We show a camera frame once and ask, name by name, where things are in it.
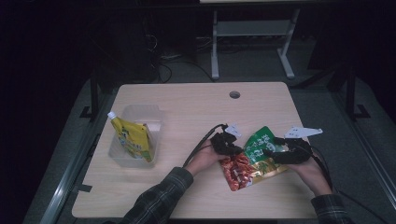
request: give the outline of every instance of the clear plastic bin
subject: clear plastic bin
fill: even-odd
[[[157,105],[127,105],[121,116],[121,119],[125,119],[136,123],[146,123],[151,133],[151,145],[153,160],[147,162],[145,159],[135,159],[129,155],[129,153],[122,147],[117,137],[117,133],[114,133],[113,140],[108,151],[109,157],[111,157],[121,167],[129,168],[151,168],[154,167],[155,161],[157,160],[157,150],[161,136],[161,126],[163,125],[162,111]]]

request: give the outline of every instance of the snack bag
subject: snack bag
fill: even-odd
[[[120,119],[112,111],[107,115],[111,119],[111,124],[116,130],[120,143],[125,150],[133,158],[144,158],[147,162],[151,162],[153,155],[148,126]]]
[[[262,149],[283,151],[283,147],[274,144],[274,135],[268,127],[263,127],[249,137],[244,152],[220,161],[225,178],[232,191],[243,189],[265,178],[287,170],[287,167],[274,163],[266,157]]]

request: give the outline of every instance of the plaid sleeve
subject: plaid sleeve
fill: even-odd
[[[190,172],[175,167],[160,184],[146,190],[137,198],[134,207],[120,224],[166,223],[178,200],[192,182]]]
[[[327,194],[320,195],[311,200],[318,216],[318,223],[320,224],[352,224],[343,201],[339,195]]]

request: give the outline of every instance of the table hole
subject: table hole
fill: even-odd
[[[239,91],[230,91],[230,97],[233,99],[238,99],[241,96],[241,93]]]

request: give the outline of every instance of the yellow pouch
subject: yellow pouch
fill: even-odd
[[[149,128],[146,124],[120,119],[114,112],[107,114],[117,132],[121,145],[136,159],[152,161]]]

